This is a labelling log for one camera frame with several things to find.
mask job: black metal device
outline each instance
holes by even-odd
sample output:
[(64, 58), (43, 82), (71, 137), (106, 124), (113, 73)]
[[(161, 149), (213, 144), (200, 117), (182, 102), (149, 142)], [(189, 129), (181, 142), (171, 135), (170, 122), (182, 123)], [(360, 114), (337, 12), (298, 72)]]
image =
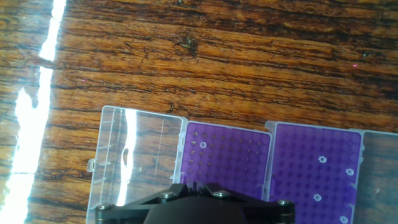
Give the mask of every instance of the black metal device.
[(169, 189), (125, 206), (96, 207), (96, 224), (295, 223), (289, 200), (265, 202), (224, 189), (217, 183), (172, 184)]

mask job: wood grain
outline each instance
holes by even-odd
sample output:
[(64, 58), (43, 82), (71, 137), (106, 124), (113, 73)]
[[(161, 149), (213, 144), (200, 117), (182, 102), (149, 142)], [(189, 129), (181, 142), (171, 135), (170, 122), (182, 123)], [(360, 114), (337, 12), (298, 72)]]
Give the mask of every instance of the wood grain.
[[(39, 55), (50, 38), (53, 1), (0, 2), (0, 188), (6, 192), (21, 128), (18, 96), (24, 89), (36, 108), (40, 67), (53, 70), (26, 222), (85, 222), (86, 163), (95, 157), (104, 105), (260, 130), (276, 120), (398, 132), (396, 1), (66, 4), (51, 61)], [(397, 195), (391, 185), (397, 149), (371, 152), (361, 168), (370, 175), (361, 176), (360, 186), (377, 182), (390, 195), (365, 198), (369, 188), (359, 188), (355, 223), (391, 223), (383, 211), (391, 211), (389, 198)], [(148, 161), (153, 154), (142, 152)]]

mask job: clear plastic lid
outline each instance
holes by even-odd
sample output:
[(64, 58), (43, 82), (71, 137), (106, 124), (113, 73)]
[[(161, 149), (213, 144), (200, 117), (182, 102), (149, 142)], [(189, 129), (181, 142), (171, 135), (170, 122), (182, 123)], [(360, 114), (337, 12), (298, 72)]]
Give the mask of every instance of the clear plastic lid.
[(398, 134), (365, 131), (354, 223), (398, 220)]
[(105, 202), (118, 206), (167, 189), (180, 170), (183, 127), (176, 116), (105, 106), (99, 128), (87, 223), (95, 222), (94, 209)]

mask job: dark circular part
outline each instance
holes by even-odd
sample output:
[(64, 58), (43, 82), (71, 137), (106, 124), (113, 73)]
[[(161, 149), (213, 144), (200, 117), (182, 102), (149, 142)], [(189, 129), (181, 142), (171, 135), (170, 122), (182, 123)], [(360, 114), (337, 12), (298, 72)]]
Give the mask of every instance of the dark circular part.
[(278, 200), (277, 203), (278, 203), (279, 205), (284, 206), (284, 205), (290, 205), (290, 204), (293, 203), (293, 202), (292, 202), (291, 200)]
[(103, 203), (102, 205), (99, 205), (97, 207), (97, 209), (98, 210), (107, 210), (107, 209), (112, 208), (113, 206), (114, 206), (113, 204), (106, 202), (106, 203)]
[(160, 197), (166, 198), (166, 199), (173, 198), (173, 197), (175, 197), (175, 193), (174, 192), (162, 192), (162, 193), (160, 193)]
[(216, 198), (225, 198), (229, 195), (229, 193), (225, 190), (219, 190), (219, 191), (213, 192), (212, 195)]

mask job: purple tip rack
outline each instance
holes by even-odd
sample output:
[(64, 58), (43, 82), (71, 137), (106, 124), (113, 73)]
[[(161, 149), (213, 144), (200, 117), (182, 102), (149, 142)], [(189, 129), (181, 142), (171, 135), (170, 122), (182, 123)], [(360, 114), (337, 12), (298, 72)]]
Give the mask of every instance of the purple tip rack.
[(273, 128), (269, 200), (293, 200), (296, 223), (351, 223), (361, 135), (299, 124)]
[(189, 122), (181, 183), (218, 182), (262, 199), (270, 139), (269, 133)]

